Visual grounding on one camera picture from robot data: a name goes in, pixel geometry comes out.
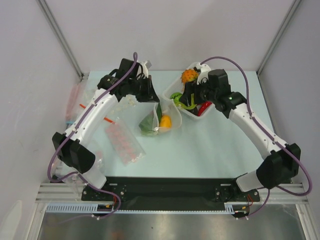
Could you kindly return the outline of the clear white-dotted zip bag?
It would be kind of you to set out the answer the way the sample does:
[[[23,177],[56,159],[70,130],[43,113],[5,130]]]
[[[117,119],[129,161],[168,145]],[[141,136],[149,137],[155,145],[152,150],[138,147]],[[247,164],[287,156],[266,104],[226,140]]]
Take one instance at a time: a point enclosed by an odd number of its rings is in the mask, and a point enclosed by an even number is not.
[[[148,112],[148,114],[150,114],[150,113],[152,113],[154,115],[154,118],[153,118],[153,124],[155,126],[154,132],[149,133],[149,134],[142,134],[142,132],[139,128],[139,130],[143,136],[155,136],[155,135],[159,135],[159,134],[164,134],[164,133],[167,133],[171,130],[178,129],[182,125],[182,115],[181,115],[179,109],[177,108],[177,106],[174,104],[174,101],[172,99],[169,99],[169,100],[161,99],[160,102],[153,103],[152,108]],[[161,121],[162,115],[169,115],[170,116],[171,122],[172,122],[171,128],[159,127],[159,123]]]

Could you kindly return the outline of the green toy bell pepper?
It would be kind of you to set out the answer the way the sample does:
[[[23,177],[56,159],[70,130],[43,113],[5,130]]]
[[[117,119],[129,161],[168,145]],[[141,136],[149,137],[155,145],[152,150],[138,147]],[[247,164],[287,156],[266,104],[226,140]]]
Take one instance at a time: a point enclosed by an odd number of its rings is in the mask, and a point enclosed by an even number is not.
[[[153,133],[155,131],[154,114],[149,113],[138,126],[141,133],[144,135]]]

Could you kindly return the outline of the yellow toy lemon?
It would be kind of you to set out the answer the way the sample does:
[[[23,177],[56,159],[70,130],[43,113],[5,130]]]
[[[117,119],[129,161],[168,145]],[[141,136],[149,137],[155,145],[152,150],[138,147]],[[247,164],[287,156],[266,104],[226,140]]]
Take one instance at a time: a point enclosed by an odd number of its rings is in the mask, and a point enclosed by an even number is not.
[[[159,127],[160,128],[168,128],[170,129],[172,127],[172,120],[169,115],[162,115],[160,122],[159,122]]]

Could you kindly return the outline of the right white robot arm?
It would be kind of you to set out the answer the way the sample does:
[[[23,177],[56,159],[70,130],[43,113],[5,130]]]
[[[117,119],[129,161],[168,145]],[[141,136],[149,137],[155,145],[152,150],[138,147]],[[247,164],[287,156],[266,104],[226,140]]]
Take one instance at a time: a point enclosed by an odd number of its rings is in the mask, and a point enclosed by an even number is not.
[[[258,122],[249,110],[249,101],[231,90],[224,69],[212,70],[206,64],[197,64],[181,75],[184,85],[179,101],[182,105],[212,103],[224,116],[236,124],[259,151],[263,162],[254,171],[236,178],[230,188],[231,196],[242,201],[249,191],[258,188],[272,189],[295,177],[299,172],[301,149],[295,143],[289,145],[270,129]]]

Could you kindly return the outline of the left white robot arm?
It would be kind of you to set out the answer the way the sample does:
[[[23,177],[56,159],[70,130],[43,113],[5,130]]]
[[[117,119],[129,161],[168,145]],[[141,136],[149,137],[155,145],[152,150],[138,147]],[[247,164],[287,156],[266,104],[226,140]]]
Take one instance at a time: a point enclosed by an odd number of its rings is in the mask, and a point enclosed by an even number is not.
[[[148,60],[138,62],[136,53],[132,60],[123,58],[118,68],[100,79],[88,106],[75,122],[64,133],[56,132],[52,137],[55,153],[51,159],[59,159],[80,174],[94,186],[92,194],[99,200],[109,197],[110,187],[106,185],[105,175],[98,170],[96,156],[88,145],[104,117],[122,98],[132,95],[140,103],[160,101],[149,74],[150,67]]]

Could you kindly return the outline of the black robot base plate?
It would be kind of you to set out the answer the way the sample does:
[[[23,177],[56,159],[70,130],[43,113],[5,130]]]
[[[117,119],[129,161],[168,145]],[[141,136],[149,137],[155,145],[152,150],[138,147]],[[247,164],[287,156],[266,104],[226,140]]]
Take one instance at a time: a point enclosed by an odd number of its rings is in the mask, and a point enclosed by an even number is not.
[[[81,200],[106,202],[120,197],[122,211],[218,211],[225,203],[260,201],[256,189],[241,192],[233,178],[108,177],[102,192],[86,186]]]

